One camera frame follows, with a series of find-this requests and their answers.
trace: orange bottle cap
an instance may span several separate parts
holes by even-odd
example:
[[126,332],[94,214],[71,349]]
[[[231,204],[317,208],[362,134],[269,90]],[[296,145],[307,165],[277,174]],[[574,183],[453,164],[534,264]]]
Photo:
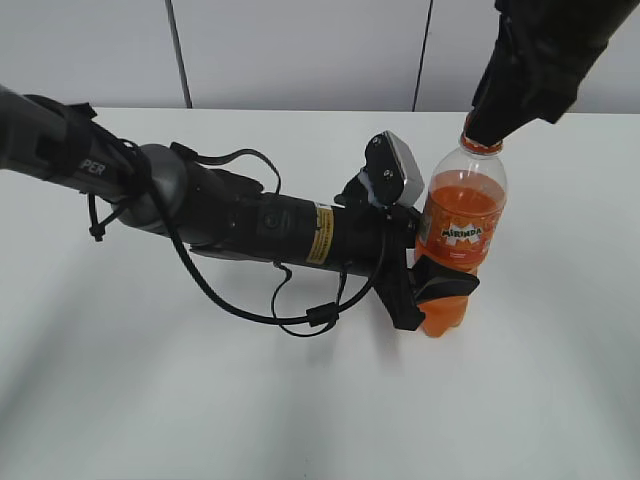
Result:
[[477,153],[480,155],[493,155],[495,153],[502,151],[503,142],[500,140],[498,143],[487,147],[486,145],[482,145],[474,140],[471,140],[467,137],[467,125],[469,125],[469,120],[471,119],[471,113],[467,115],[467,118],[464,122],[464,130],[462,135],[460,136],[460,145],[469,150],[472,153]]

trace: plastic bottle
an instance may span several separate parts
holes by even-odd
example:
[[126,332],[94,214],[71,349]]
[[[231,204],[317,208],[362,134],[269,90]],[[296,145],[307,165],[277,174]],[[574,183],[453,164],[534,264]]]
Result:
[[[416,260],[428,255],[447,267],[477,274],[507,198],[507,176],[498,157],[502,142],[485,147],[463,133],[460,147],[436,167],[416,239]],[[440,337],[462,322],[468,297],[425,302],[422,328]]]

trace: mirinda bottle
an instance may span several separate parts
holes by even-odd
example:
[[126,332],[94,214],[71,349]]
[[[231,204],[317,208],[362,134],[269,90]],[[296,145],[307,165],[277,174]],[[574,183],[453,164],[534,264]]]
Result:
[[[507,199],[507,176],[498,156],[502,142],[486,147],[463,133],[460,147],[436,167],[416,239],[416,260],[428,255],[447,267],[476,275]],[[420,305],[422,328],[439,337],[464,318],[468,297]]]

